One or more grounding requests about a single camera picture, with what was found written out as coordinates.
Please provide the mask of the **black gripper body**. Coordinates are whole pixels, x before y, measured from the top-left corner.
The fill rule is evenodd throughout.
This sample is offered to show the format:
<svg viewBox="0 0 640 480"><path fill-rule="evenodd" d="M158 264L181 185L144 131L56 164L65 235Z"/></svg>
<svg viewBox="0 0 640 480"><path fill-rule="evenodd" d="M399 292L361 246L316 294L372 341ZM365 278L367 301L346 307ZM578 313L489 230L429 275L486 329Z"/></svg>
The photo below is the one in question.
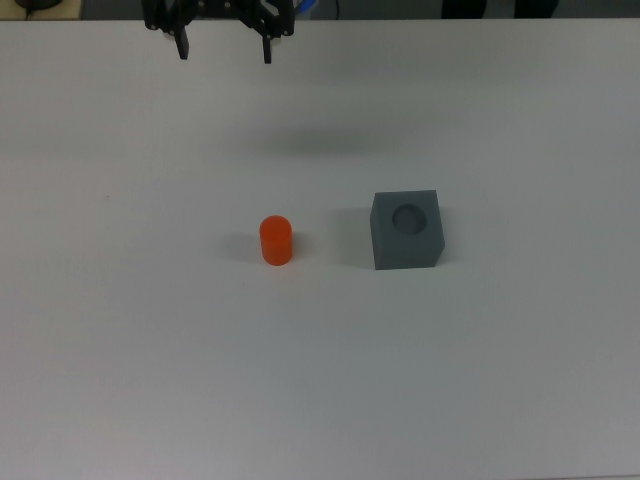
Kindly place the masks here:
<svg viewBox="0 0 640 480"><path fill-rule="evenodd" d="M199 0L197 17L204 19L241 19L245 13L244 2L236 0Z"/></svg>

